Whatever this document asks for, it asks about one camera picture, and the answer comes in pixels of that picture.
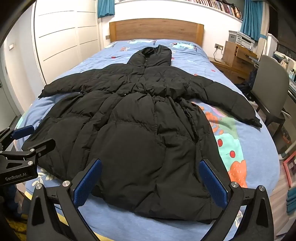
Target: screw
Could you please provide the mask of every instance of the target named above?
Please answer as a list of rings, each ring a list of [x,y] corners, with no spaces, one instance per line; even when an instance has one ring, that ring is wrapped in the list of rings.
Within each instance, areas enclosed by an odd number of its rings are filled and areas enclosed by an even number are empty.
[[[40,188],[42,188],[42,184],[41,183],[39,183],[39,184],[36,185],[36,189],[40,189]]]
[[[233,186],[234,188],[238,188],[239,187],[239,184],[237,182],[232,182],[231,183],[231,186]]]
[[[69,185],[70,185],[70,181],[64,181],[64,182],[63,182],[63,186],[64,186],[64,187],[67,187],[67,186],[69,186]]]
[[[260,186],[259,186],[259,190],[264,192],[266,189],[265,189],[264,186],[260,185]]]

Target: red cherry print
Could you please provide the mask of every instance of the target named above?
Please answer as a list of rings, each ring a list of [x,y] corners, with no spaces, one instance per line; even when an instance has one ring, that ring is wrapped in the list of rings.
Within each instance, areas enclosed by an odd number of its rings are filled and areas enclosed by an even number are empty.
[[[223,141],[221,139],[218,140],[218,147],[221,147],[223,145]]]
[[[230,155],[231,158],[235,158],[235,152],[234,152],[234,151],[231,151],[231,152],[229,153],[229,155]]]

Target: black puffer jacket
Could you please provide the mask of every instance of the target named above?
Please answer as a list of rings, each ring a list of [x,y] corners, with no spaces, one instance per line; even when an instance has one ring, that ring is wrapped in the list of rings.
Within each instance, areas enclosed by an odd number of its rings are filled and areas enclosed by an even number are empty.
[[[239,121],[261,127],[248,101],[228,87],[171,67],[159,45],[127,64],[73,74],[45,86],[40,97],[68,95],[55,104],[23,149],[53,138],[54,151],[39,165],[72,179],[93,159],[103,170],[93,194],[144,216],[211,220],[221,210],[202,185],[197,167],[207,158],[229,179],[198,98]]]

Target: orange flower print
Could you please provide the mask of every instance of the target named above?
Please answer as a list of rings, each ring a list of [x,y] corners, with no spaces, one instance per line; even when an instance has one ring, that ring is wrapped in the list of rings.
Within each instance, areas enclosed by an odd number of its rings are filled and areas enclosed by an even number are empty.
[[[207,117],[211,127],[213,129],[213,133],[215,133],[219,129],[219,119],[214,116],[211,112],[206,111],[205,116]]]
[[[247,188],[246,176],[247,176],[247,165],[246,160],[242,160],[241,163],[234,161],[230,166],[228,172],[230,180],[232,182],[237,182],[242,188]]]

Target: electrical outlet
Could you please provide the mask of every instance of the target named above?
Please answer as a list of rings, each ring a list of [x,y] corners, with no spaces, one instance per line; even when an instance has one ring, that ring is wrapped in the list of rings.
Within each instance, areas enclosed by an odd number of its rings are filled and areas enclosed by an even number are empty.
[[[215,44],[215,48],[218,48],[218,49],[223,50],[223,46],[222,45],[219,45],[219,44]]]

